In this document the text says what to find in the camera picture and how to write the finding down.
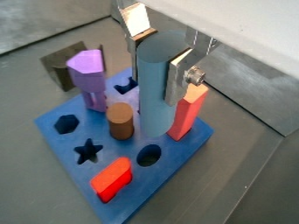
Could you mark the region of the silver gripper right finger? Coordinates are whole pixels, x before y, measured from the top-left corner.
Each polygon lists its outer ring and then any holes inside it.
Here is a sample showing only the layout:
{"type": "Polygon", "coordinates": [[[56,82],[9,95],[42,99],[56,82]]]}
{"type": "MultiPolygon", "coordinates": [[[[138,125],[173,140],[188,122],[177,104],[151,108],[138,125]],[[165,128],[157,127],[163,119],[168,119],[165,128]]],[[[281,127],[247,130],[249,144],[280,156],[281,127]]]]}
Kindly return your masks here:
{"type": "Polygon", "coordinates": [[[216,49],[220,42],[203,32],[187,27],[187,48],[169,60],[164,101],[173,106],[187,93],[189,84],[199,86],[204,72],[196,63],[216,49]]]}

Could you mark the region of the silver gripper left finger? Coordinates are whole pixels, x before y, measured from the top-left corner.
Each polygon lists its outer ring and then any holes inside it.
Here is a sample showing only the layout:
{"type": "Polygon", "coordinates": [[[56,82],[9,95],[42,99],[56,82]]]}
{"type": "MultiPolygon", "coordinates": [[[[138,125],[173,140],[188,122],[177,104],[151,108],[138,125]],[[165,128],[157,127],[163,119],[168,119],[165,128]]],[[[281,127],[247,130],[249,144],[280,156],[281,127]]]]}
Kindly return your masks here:
{"type": "Polygon", "coordinates": [[[132,60],[132,77],[136,81],[136,48],[156,33],[156,29],[151,27],[145,5],[136,0],[112,0],[110,14],[125,33],[126,50],[132,60]]]}

